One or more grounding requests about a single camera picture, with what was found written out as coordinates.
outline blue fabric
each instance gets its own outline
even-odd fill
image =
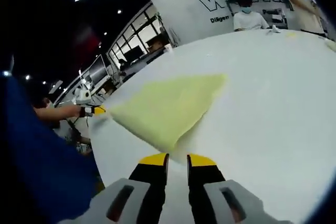
[[[95,194],[95,164],[41,122],[22,87],[6,85],[7,138],[19,176],[49,223],[82,215]]]

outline desk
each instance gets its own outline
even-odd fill
[[[109,108],[145,83],[184,74],[227,74],[209,111],[173,155],[213,159],[279,220],[304,222],[332,182],[336,155],[336,54],[318,36],[284,30],[224,34],[177,47],[143,68],[108,98]],[[129,177],[158,151],[105,115],[89,120],[106,186]],[[160,223],[193,223],[186,166],[170,162]]]

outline black ceiling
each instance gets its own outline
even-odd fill
[[[46,81],[69,81],[78,72],[71,55],[74,31],[92,26],[110,47],[129,20],[149,0],[4,0],[2,55],[14,53],[14,75],[30,74]]]

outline white table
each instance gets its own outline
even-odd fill
[[[206,38],[162,55],[104,104],[120,104],[150,81],[209,73],[227,74],[223,92],[172,156],[183,162],[189,152],[210,157],[226,179],[258,196],[270,215],[303,222],[323,199],[336,167],[336,53],[318,36],[299,31]],[[106,186],[158,152],[108,115],[89,125]],[[193,223],[186,176],[183,164],[170,162],[160,223]]]

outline light green cloth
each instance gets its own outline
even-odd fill
[[[209,109],[224,82],[223,74],[151,82],[109,111],[134,135],[161,152],[169,152]]]

